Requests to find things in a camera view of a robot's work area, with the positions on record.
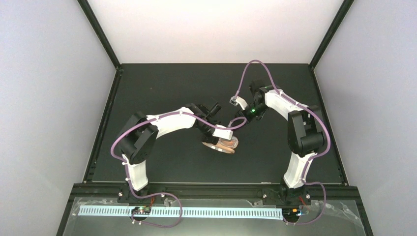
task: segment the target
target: black corner post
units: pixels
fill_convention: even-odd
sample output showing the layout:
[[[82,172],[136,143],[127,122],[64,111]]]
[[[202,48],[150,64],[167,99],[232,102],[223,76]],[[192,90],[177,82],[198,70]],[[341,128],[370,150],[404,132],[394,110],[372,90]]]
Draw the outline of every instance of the black corner post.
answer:
[[[354,0],[343,0],[343,3],[340,6],[339,10],[337,11],[337,14],[333,19],[333,22],[331,22],[330,27],[328,28],[322,42],[320,43],[319,48],[317,49],[316,53],[314,54],[313,59],[311,60],[309,64],[309,67],[311,70],[314,70],[314,68],[316,68],[317,64],[319,63],[320,58],[323,56],[323,53],[325,53],[325,50],[328,44],[333,38],[334,33],[336,33],[337,28],[339,28],[340,23],[342,23],[343,18],[345,18],[346,13],[348,13],[349,8],[351,7],[353,2]]]
[[[120,68],[120,62],[116,57],[115,52],[113,51],[112,46],[110,45],[109,40],[107,40],[106,35],[104,34],[103,29],[101,28],[96,16],[94,15],[94,12],[92,11],[92,8],[87,0],[78,0],[78,3],[80,4],[81,8],[83,9],[85,15],[87,16],[87,19],[90,21],[90,24],[92,28],[94,29],[95,33],[97,34],[98,39],[100,39],[101,44],[103,45],[104,49],[107,52],[107,55],[109,55],[110,60],[112,61],[113,65],[116,69]]]

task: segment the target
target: white ceiling panel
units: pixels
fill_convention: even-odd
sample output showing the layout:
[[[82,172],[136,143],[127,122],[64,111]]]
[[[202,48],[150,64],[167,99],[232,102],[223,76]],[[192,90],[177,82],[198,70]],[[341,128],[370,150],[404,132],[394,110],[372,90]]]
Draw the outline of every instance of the white ceiling panel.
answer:
[[[90,0],[121,63],[309,63],[342,0]]]

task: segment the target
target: gray wall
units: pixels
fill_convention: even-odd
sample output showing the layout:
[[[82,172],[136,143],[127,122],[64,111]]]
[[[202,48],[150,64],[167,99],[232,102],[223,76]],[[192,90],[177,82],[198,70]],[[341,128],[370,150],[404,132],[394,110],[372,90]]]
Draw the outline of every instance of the gray wall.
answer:
[[[54,235],[115,69],[75,0],[0,6],[0,235]]]
[[[415,235],[417,2],[355,1],[316,68],[375,235]]]

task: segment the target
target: black table surface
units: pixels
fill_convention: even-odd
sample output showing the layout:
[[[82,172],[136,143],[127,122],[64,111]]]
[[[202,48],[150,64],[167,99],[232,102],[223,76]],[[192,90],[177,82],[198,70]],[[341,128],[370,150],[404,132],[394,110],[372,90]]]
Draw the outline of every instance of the black table surface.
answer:
[[[267,66],[275,84],[286,94],[300,103],[320,106],[307,64]],[[105,128],[93,181],[115,182],[126,178],[123,165],[110,155],[110,147],[136,111],[156,115],[189,103],[210,106],[218,101],[222,109],[216,118],[227,125],[238,110],[229,100],[236,93],[245,64],[123,64],[122,67],[124,71]],[[250,65],[239,94],[248,102],[252,100],[248,86],[254,79],[263,79],[270,84],[261,65]],[[164,135],[157,140],[147,158],[149,182],[280,182],[291,156],[286,120],[269,110],[261,121],[252,121],[234,135],[239,139],[235,154],[204,146],[197,129]],[[340,166],[333,147],[328,154],[313,161],[307,180],[341,183]]]

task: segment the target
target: red wire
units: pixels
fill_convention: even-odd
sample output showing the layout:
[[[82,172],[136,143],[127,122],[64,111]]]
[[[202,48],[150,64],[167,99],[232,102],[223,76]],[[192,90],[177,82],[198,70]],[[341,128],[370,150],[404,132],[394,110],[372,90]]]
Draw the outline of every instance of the red wire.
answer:
[[[152,197],[152,199],[150,200],[150,207],[153,205],[153,202],[155,201],[155,197]]]
[[[302,199],[301,196],[298,197],[300,199],[300,201],[302,202],[302,204],[308,209],[310,210],[310,208],[307,206],[307,204],[304,202],[304,200]]]

